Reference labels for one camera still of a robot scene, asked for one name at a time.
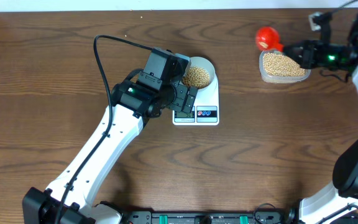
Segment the red measuring scoop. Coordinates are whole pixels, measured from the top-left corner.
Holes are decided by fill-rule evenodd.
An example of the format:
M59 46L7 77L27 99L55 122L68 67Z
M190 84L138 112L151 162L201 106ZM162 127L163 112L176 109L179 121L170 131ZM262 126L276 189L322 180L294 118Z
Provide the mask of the red measuring scoop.
M277 50L283 52L280 34L273 27L260 28L256 33L255 43L260 51Z

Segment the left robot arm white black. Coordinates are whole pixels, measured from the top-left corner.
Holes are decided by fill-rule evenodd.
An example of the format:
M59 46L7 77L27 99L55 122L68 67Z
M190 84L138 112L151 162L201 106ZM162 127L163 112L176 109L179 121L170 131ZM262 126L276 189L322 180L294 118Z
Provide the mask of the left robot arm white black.
M197 90L181 82L190 67L188 56L151 49L144 68L131 71L108 91L102 120L68 167L44 191L32 187L26 193L25 223L120 223L121 212L94 204L99 188L149 119L165 108L191 111Z

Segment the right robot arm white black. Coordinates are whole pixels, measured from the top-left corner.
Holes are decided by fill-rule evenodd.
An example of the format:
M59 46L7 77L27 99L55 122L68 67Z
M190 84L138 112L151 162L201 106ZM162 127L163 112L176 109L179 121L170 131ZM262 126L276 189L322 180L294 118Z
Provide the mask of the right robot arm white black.
M331 43L332 17L332 12L311 14L311 29L319 31L320 38L286 45L282 52L301 68L344 71L343 82L351 82L358 96L358 14L345 45ZM358 210L358 139L338 157L330 183L314 195L300 200L289 211L286 222L331 223L353 210Z

